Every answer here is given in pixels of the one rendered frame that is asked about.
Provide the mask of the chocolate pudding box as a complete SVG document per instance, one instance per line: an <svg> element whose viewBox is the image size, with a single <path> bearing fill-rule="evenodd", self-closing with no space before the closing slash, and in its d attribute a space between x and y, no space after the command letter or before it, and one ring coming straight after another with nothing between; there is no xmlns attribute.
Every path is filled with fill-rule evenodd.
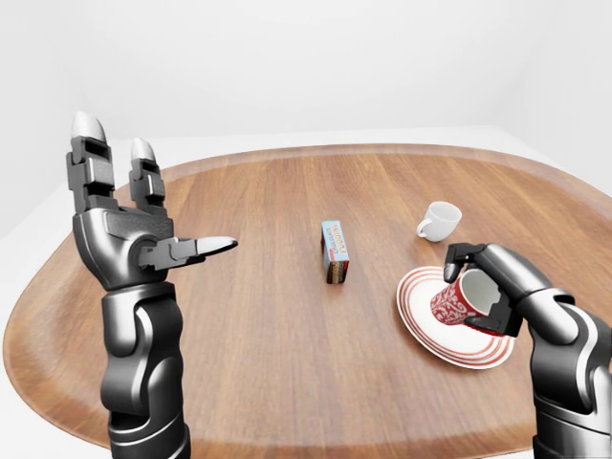
<svg viewBox="0 0 612 459"><path fill-rule="evenodd" d="M339 220L321 223L320 245L326 282L343 283L348 272L350 257Z"/></svg>

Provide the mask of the white mug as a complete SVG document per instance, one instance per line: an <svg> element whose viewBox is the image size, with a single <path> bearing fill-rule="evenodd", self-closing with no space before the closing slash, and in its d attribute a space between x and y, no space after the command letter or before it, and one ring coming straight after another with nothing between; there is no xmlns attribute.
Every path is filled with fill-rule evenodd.
<svg viewBox="0 0 612 459"><path fill-rule="evenodd" d="M430 242L440 242L452 234L462 216L460 208L451 203L432 202L424 219L417 226L416 235Z"/></svg>

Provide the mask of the white plate with red rings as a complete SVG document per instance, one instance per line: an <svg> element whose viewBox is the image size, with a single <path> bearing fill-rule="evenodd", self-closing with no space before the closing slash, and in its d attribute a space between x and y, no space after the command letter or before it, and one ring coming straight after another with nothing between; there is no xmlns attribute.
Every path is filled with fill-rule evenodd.
<svg viewBox="0 0 612 459"><path fill-rule="evenodd" d="M485 370L505 362L514 350L514 338L445 325L434 317L429 301L447 285L442 269L435 266L413 269L400 280L397 308L409 333L436 357L460 367Z"/></svg>

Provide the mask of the red patterned mug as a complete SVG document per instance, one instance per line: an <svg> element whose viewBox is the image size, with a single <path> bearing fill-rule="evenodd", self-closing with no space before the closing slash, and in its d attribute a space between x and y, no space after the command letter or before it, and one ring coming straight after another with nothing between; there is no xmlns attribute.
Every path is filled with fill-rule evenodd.
<svg viewBox="0 0 612 459"><path fill-rule="evenodd" d="M482 270L470 269L430 300L433 316L445 325L463 325L468 317L487 317L501 294Z"/></svg>

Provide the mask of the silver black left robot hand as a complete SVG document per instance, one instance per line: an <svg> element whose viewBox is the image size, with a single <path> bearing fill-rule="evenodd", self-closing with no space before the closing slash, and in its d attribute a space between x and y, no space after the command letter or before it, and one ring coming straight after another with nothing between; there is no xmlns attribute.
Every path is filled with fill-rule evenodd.
<svg viewBox="0 0 612 459"><path fill-rule="evenodd" d="M75 114L66 164L74 193L77 250L107 292L162 282L171 269L201 263L238 246L230 236L191 239L174 234L164 207L162 173L152 146L143 139L136 138L131 147L132 208L120 206L114 197L111 147L97 118Z"/></svg>

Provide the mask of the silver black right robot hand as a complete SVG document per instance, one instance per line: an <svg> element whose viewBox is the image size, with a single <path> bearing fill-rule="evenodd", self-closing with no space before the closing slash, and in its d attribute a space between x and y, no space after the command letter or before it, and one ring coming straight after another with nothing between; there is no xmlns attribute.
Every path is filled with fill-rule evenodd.
<svg viewBox="0 0 612 459"><path fill-rule="evenodd" d="M517 337L522 318L514 310L526 296L553 287L549 278L527 258L504 246L489 243L473 245L453 243L448 246L444 280L454 282L463 266L483 271L497 285L501 298L493 304L492 317L469 319L466 325L489 334Z"/></svg>

